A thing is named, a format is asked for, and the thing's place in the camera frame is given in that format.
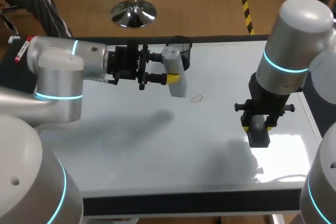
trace white table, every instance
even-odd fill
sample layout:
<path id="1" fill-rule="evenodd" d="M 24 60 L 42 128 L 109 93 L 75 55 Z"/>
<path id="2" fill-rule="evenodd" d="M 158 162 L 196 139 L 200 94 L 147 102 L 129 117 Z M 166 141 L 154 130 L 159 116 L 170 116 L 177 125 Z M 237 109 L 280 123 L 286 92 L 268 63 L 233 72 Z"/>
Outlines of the white table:
<path id="1" fill-rule="evenodd" d="M 265 43 L 194 44 L 186 98 L 155 83 L 139 91 L 135 81 L 85 81 L 82 119 L 41 138 L 84 199 L 300 189 L 321 141 L 303 93 L 290 96 L 296 111 L 279 119 L 268 148 L 249 147 L 242 112 L 234 110 L 250 98 L 248 81 Z M 150 50 L 161 52 L 162 45 Z M 148 72 L 162 71 L 160 63 L 148 65 Z M 203 99 L 193 103 L 197 95 Z"/>

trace robotic arm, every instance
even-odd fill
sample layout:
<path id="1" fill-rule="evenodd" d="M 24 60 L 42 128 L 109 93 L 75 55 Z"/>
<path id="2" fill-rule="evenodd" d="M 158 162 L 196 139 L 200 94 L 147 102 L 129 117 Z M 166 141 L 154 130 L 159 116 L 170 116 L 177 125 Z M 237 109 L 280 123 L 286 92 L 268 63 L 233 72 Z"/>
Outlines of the robotic arm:
<path id="1" fill-rule="evenodd" d="M 236 104 L 251 147 L 267 147 L 268 130 L 277 126 L 291 93 L 300 92 L 311 71 L 313 85 L 325 100 L 336 103 L 336 32 L 330 9 L 317 0 L 287 0 L 273 26 L 257 72 L 249 82 L 251 99 Z M 336 223 L 336 124 L 325 134 L 301 192 L 305 224 Z"/>
<path id="2" fill-rule="evenodd" d="M 168 84 L 172 96 L 186 95 L 189 62 L 183 64 L 179 50 L 166 47 L 151 54 L 146 45 L 141 51 L 138 46 L 132 41 L 108 52 L 102 44 L 32 39 L 27 63 L 37 74 L 36 94 L 0 88 L 0 223 L 80 224 L 80 191 L 33 127 L 79 120 L 83 79 L 115 85 L 119 79 L 137 80 L 140 90 L 156 82 Z M 163 63 L 166 73 L 146 72 L 149 61 Z M 106 80 L 107 73 L 114 79 Z"/>
<path id="3" fill-rule="evenodd" d="M 45 123 L 68 123 L 80 119 L 83 79 L 117 85 L 119 79 L 137 80 L 143 90 L 148 82 L 168 84 L 171 95 L 186 95 L 186 77 L 178 49 L 166 47 L 161 54 L 148 51 L 147 45 L 131 41 L 127 47 L 107 46 L 85 41 L 35 37 L 30 42 L 27 63 L 37 74 L 36 95 L 0 88 L 0 111 L 36 127 Z M 164 64 L 166 73 L 146 72 L 146 64 Z M 114 79 L 105 79 L 111 74 Z"/>

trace yellow black hazard tape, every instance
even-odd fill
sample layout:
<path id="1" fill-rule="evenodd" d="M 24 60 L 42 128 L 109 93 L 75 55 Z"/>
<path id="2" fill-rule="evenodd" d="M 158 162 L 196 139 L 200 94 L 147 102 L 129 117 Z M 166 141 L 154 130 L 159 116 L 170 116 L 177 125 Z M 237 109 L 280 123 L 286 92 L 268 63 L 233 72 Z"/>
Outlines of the yellow black hazard tape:
<path id="1" fill-rule="evenodd" d="M 247 0 L 241 0 L 241 3 L 243 4 L 243 10 L 244 10 L 244 15 L 245 15 L 245 23 L 246 23 L 246 27 L 247 27 L 247 30 L 248 30 L 248 34 L 255 35 L 256 33 L 254 32 L 254 29 L 253 29 L 250 9 L 248 7 Z"/>

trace metal stand base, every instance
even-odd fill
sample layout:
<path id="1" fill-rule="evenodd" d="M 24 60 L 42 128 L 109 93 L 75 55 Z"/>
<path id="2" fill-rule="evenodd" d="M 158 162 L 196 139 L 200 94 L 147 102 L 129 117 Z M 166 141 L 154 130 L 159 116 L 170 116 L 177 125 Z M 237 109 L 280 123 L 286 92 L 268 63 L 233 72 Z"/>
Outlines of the metal stand base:
<path id="1" fill-rule="evenodd" d="M 116 5 L 111 12 L 111 19 L 117 25 L 127 28 L 138 28 L 152 23 L 157 17 L 155 7 L 144 0 L 136 0 L 133 4 L 124 1 Z"/>

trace yellow object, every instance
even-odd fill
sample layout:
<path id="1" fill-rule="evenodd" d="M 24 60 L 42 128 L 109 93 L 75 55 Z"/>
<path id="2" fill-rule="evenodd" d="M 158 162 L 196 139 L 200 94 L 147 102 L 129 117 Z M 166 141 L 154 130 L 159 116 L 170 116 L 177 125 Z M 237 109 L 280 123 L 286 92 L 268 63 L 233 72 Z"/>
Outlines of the yellow object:
<path id="1" fill-rule="evenodd" d="M 166 84 L 173 84 L 180 80 L 180 76 L 178 74 L 167 74 L 167 82 Z"/>

